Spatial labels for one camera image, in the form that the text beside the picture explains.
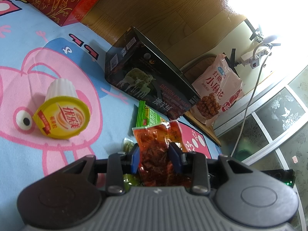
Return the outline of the red spicy snack packet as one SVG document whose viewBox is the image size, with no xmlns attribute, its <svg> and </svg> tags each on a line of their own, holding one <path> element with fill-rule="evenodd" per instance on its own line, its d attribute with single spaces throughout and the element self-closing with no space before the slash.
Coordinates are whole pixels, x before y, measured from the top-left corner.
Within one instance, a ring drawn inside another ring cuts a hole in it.
<svg viewBox="0 0 308 231">
<path fill-rule="evenodd" d="M 133 133 L 140 149 L 139 174 L 146 187 L 191 186 L 191 179 L 177 174 L 168 157 L 169 144 L 172 142 L 183 152 L 187 151 L 178 121 L 135 127 Z"/>
</svg>

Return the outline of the green pickled vegetable packet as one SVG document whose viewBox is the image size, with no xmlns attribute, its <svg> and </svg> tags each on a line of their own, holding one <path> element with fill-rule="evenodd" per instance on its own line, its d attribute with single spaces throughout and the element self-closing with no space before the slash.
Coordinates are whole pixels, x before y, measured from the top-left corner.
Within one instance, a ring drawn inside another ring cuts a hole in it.
<svg viewBox="0 0 308 231">
<path fill-rule="evenodd" d="M 125 190 L 128 191 L 132 186 L 143 185 L 138 170 L 140 164 L 140 148 L 137 143 L 134 143 L 128 138 L 124 138 L 122 146 L 125 152 L 125 155 L 121 159 L 123 180 Z"/>
</svg>

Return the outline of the green cracker snack packet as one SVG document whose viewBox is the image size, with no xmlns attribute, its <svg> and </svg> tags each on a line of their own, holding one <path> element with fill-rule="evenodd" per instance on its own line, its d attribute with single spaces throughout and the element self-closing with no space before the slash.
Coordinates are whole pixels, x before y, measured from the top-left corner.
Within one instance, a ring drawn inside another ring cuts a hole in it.
<svg viewBox="0 0 308 231">
<path fill-rule="evenodd" d="M 166 120 L 150 108 L 145 101 L 139 101 L 136 127 L 148 127 L 160 124 Z"/>
</svg>

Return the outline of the yellow lidded milk tea cup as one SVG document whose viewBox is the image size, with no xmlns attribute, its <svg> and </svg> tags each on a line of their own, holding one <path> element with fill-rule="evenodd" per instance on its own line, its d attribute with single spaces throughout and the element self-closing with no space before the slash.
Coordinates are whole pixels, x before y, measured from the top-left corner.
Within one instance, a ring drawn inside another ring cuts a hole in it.
<svg viewBox="0 0 308 231">
<path fill-rule="evenodd" d="M 55 79 L 47 89 L 44 103 L 33 115 L 43 135 L 54 139 L 69 139 L 86 129 L 90 110 L 77 96 L 71 81 Z"/>
</svg>

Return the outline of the pink fried dough snack bag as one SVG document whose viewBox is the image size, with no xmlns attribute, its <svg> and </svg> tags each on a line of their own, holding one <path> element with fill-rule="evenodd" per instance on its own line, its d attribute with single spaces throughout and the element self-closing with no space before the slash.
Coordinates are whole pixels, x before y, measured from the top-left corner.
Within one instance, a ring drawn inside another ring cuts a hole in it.
<svg viewBox="0 0 308 231">
<path fill-rule="evenodd" d="M 217 55 L 213 64 L 192 83 L 192 86 L 199 94 L 200 101 L 189 111 L 208 127 L 244 96 L 243 82 L 229 67 L 224 54 Z"/>
</svg>

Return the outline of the black lamb picture box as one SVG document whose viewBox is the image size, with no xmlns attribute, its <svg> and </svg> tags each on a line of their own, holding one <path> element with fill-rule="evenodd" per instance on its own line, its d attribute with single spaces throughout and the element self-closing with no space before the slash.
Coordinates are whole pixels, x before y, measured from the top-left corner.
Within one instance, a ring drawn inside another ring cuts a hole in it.
<svg viewBox="0 0 308 231">
<path fill-rule="evenodd" d="M 184 74 L 135 27 L 108 50 L 104 73 L 111 85 L 169 119 L 179 118 L 200 101 Z"/>
</svg>

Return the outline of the white power strip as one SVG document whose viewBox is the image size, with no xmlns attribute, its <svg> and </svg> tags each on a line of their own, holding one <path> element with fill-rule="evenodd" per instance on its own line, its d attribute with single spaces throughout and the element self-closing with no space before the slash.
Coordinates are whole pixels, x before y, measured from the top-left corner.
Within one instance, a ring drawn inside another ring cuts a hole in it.
<svg viewBox="0 0 308 231">
<path fill-rule="evenodd" d="M 240 57 L 240 63 L 243 66 L 250 66 L 251 69 L 255 69 L 260 65 L 260 61 L 263 57 L 271 55 L 271 51 L 266 46 L 258 47 L 256 50 L 251 50 L 243 54 Z"/>
</svg>

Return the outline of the blue cartoon pig mat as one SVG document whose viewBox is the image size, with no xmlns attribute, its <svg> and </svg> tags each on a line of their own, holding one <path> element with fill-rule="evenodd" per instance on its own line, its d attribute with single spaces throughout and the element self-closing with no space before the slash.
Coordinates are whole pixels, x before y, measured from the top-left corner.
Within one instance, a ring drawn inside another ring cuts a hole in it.
<svg viewBox="0 0 308 231">
<path fill-rule="evenodd" d="M 138 101 L 106 82 L 110 44 L 81 23 L 60 27 L 31 4 L 1 2 L 1 230 L 20 230 L 19 193 L 93 154 L 105 159 L 134 139 Z M 44 136 L 32 117 L 52 81 L 71 81 L 91 114 L 68 140 Z"/>
</svg>

